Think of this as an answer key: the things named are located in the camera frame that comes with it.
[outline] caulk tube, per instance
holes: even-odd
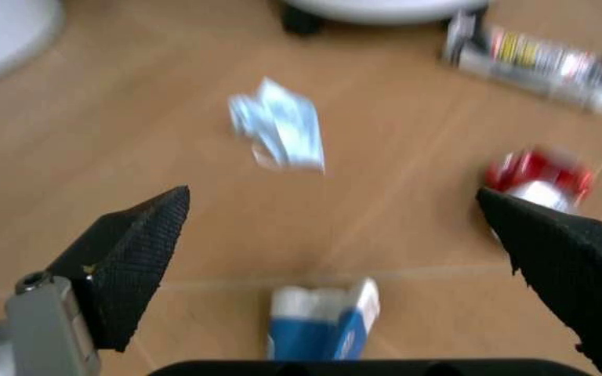
[[[602,113],[602,56],[555,42],[483,27],[459,13],[443,58],[463,71],[509,82]]]

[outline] white object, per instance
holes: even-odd
[[[58,0],[0,0],[0,74],[41,52],[62,23]]]
[[[451,18],[488,0],[285,0],[302,11],[355,24],[406,24]]]
[[[256,96],[233,96],[229,109],[234,131],[255,141],[252,153],[260,165],[325,170],[317,111],[306,97],[264,78]]]

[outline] crumpled paper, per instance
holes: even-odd
[[[254,141],[259,165],[325,170],[317,111],[306,97],[264,78],[256,96],[229,98],[229,109],[234,131]]]

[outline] black wheel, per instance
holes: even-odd
[[[468,12],[468,14],[470,15],[474,15],[475,16],[475,24],[480,27],[482,25],[482,20],[484,19],[484,15],[487,14],[487,11],[489,10],[489,5],[485,5],[482,8],[478,8],[475,10],[472,10],[470,12]],[[441,26],[444,29],[447,29],[448,26],[450,26],[450,21],[452,21],[452,18],[447,18],[445,20],[441,21]]]
[[[282,11],[282,27],[294,34],[312,35],[320,32],[325,21],[314,14],[304,12],[291,5],[284,5]]]

